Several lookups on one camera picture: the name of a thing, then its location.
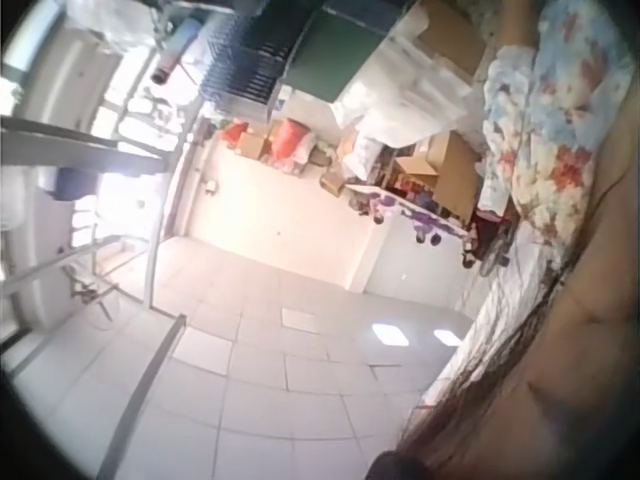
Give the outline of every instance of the storage items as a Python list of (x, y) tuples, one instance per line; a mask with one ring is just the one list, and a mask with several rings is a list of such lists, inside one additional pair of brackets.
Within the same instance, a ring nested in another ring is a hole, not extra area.
[(431, 139), (429, 151), (396, 159), (407, 174), (433, 191), (433, 199), (468, 225), (475, 209), (480, 178), (475, 164), (480, 156), (456, 132)]
[(277, 160), (290, 157), (309, 128), (293, 120), (285, 120), (272, 141), (271, 153)]
[(331, 166), (331, 162), (331, 157), (318, 148), (317, 145), (313, 150), (311, 150), (311, 155), (309, 156), (310, 164), (317, 167), (327, 168)]
[(269, 2), (255, 17), (215, 13), (209, 29), (212, 63), (200, 86), (217, 111), (268, 123), (280, 78), (311, 16), (295, 0)]
[(151, 81), (157, 85), (164, 85), (169, 76), (180, 62), (183, 53), (198, 37), (202, 22), (196, 18), (187, 18), (171, 34), (167, 45), (160, 54), (156, 68), (151, 74)]
[(222, 131), (222, 139), (231, 147), (235, 147), (238, 144), (238, 140), (240, 140), (240, 136), (247, 131), (248, 126), (249, 124), (246, 122), (229, 125)]
[(243, 157), (260, 160), (265, 153), (268, 153), (268, 146), (269, 142), (266, 138), (244, 132), (240, 135), (236, 153)]
[(149, 8), (134, 0), (66, 0), (71, 26), (101, 33), (118, 53), (142, 45), (155, 46)]
[(334, 197), (342, 194), (344, 185), (344, 178), (337, 172), (325, 172), (320, 177), (320, 186)]
[(418, 35), (416, 46), (439, 59), (471, 83), (486, 44), (476, 29), (441, 0), (421, 0), (429, 27)]
[(360, 180), (366, 181), (383, 146), (378, 140), (360, 133), (353, 152), (345, 155), (342, 161)]
[(318, 137), (313, 132), (308, 132), (302, 140), (298, 143), (298, 146), (289, 157), (296, 163), (304, 165), (309, 161), (311, 151), (315, 148)]

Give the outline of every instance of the white wall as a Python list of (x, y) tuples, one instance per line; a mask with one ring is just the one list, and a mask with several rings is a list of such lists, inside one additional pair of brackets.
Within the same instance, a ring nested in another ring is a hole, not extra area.
[(309, 166), (298, 179), (255, 160), (214, 149), (205, 177), (214, 197), (196, 197), (188, 234), (277, 268), (347, 287), (373, 222), (319, 183)]
[[(14, 115), (88, 132), (118, 62), (92, 34), (54, 27), (36, 56)], [(8, 232), (17, 271), (50, 259), (71, 238), (73, 203), (52, 200), (37, 186), (39, 173), (32, 169), (26, 178), (25, 221)], [(25, 320), (34, 325), (56, 324), (78, 308), (70, 282), (59, 270), (22, 289), (18, 298)]]
[(475, 319), (490, 282), (462, 267), (462, 243), (449, 235), (420, 245), (409, 219), (394, 217), (366, 286), (368, 293), (451, 308)]

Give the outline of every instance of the metal frame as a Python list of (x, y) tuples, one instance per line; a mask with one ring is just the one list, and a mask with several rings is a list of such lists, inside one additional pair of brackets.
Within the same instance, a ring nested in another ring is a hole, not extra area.
[(92, 251), (98, 250), (99, 248), (105, 247), (107, 245), (111, 245), (112, 243), (119, 242), (123, 239), (122, 235), (109, 235), (98, 242), (94, 242), (89, 245), (84, 245), (79, 248), (75, 248), (69, 250), (68, 252), (61, 253), (56, 255), (51, 260), (47, 260), (39, 265), (35, 265), (34, 267), (25, 270), (24, 272), (18, 273), (16, 275), (12, 275), (8, 277), (5, 281), (0, 283), (0, 295), (2, 297), (8, 297), (12, 293), (16, 293), (26, 284), (31, 283), (41, 277), (44, 273), (48, 272), (53, 268), (62, 267), (73, 262), (75, 259), (82, 257)]
[(149, 157), (107, 147), (103, 142), (2, 129), (2, 163), (27, 167), (66, 167), (124, 175), (155, 175), (166, 171), (162, 157)]
[(204, 99), (201, 96), (197, 96), (196, 99), (187, 108), (187, 115), (182, 128), (182, 132), (178, 136), (178, 144), (174, 151), (169, 155), (168, 170), (163, 174), (162, 186), (160, 189), (161, 201), (159, 211), (156, 215), (156, 219), (151, 229), (151, 238), (149, 239), (149, 253), (147, 257), (147, 270), (144, 281), (144, 298), (143, 303), (147, 308), (153, 305), (153, 290), (156, 277), (156, 262), (158, 260), (158, 248), (160, 247), (160, 237), (162, 235), (162, 224), (164, 222), (164, 209), (167, 202), (167, 196), (169, 195), (169, 186), (171, 185), (171, 179), (175, 174), (176, 167), (180, 161), (180, 157), (183, 154), (184, 143), (187, 140), (187, 136), (193, 130), (193, 127), (198, 119), (198, 114), (204, 105)]

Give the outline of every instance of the person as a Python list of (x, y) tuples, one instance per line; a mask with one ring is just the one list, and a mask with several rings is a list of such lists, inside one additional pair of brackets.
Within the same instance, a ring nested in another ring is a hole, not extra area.
[[(435, 215), (430, 215), (425, 212), (415, 210), (413, 208), (402, 207), (400, 215), (407, 217), (411, 220), (413, 228), (416, 232), (416, 241), (418, 243), (424, 243), (431, 232), (437, 230), (438, 232), (444, 232), (454, 237), (461, 238), (461, 235), (450, 225), (440, 221)], [(436, 247), (442, 241), (442, 237), (439, 233), (435, 233), (431, 236), (431, 245)]]
[(438, 233), (434, 233), (433, 235), (431, 235), (429, 243), (431, 243), (432, 247), (437, 247), (438, 245), (440, 245), (440, 242), (442, 242), (442, 237)]
[(501, 218), (513, 198), (553, 281), (496, 312), (367, 479), (638, 478), (607, 471), (640, 425), (637, 32), (620, 1), (503, 1), (479, 203)]
[(462, 252), (462, 268), (465, 270), (470, 270), (476, 264), (478, 259), (471, 252)]
[(398, 201), (391, 195), (379, 193), (369, 194), (369, 211), (376, 225), (382, 225), (386, 217), (391, 217), (398, 210)]

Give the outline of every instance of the green board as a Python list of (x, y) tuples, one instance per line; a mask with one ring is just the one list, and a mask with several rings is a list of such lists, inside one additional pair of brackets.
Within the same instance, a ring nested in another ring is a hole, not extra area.
[(320, 11), (302, 38), (283, 82), (333, 103), (384, 36)]

